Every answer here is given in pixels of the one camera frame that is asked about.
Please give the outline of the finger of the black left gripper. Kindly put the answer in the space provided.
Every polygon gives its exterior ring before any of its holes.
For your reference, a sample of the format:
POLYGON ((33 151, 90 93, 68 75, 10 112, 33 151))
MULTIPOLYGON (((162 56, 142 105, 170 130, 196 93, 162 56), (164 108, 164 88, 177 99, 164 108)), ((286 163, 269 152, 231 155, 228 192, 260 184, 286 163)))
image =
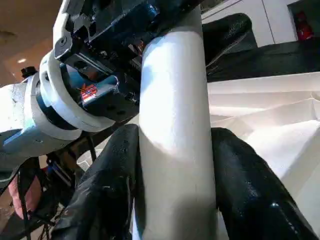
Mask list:
POLYGON ((258 47, 252 21, 235 13, 202 25, 206 74, 241 63, 258 47))

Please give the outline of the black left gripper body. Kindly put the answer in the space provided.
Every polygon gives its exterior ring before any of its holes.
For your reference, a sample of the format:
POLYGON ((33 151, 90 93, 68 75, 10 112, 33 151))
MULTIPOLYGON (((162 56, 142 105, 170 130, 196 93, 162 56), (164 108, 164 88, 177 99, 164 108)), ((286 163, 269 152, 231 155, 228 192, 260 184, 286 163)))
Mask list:
POLYGON ((91 115, 115 122, 139 110, 143 45, 159 33, 157 0, 65 0, 54 24, 54 56, 84 81, 72 90, 91 115))

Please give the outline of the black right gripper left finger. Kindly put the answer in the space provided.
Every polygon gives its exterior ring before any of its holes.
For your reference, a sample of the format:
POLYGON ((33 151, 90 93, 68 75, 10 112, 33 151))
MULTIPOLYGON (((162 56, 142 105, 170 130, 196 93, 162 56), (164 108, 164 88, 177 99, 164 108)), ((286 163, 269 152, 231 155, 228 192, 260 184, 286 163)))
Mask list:
POLYGON ((109 138, 81 177, 52 229, 54 240, 129 240, 139 129, 126 124, 109 138))

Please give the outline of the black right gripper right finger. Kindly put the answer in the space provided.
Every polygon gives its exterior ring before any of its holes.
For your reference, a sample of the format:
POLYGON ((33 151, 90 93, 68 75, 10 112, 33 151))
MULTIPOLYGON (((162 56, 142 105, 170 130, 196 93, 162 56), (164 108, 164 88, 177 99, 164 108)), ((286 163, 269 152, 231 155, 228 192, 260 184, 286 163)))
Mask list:
POLYGON ((216 202, 231 240, 318 237, 267 162, 232 131, 211 128, 216 202))

